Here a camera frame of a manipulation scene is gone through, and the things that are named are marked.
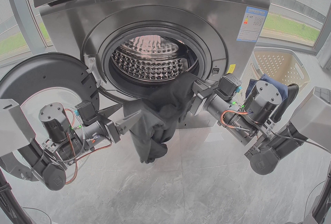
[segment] qr code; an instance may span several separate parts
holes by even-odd
[[[263,18],[255,17],[253,26],[262,26],[263,21],[264,21],[264,17]]]

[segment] laundry basket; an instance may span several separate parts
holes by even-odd
[[[238,101],[245,101],[245,93],[250,79],[258,80],[264,73],[285,85],[299,85],[299,92],[310,82],[310,77],[296,54],[287,49],[257,47],[248,61],[241,77],[242,90]]]

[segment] yellow warning sticker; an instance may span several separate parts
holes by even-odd
[[[233,73],[235,68],[236,68],[236,64],[230,65],[228,73]]]

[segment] perforated steel drum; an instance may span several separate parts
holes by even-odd
[[[197,63],[184,43],[161,36],[140,36],[120,45],[112,61],[126,75],[146,82],[171,80]]]

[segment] blue connector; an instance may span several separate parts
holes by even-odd
[[[236,89],[236,93],[240,92],[242,90],[242,86],[239,86],[237,89]]]

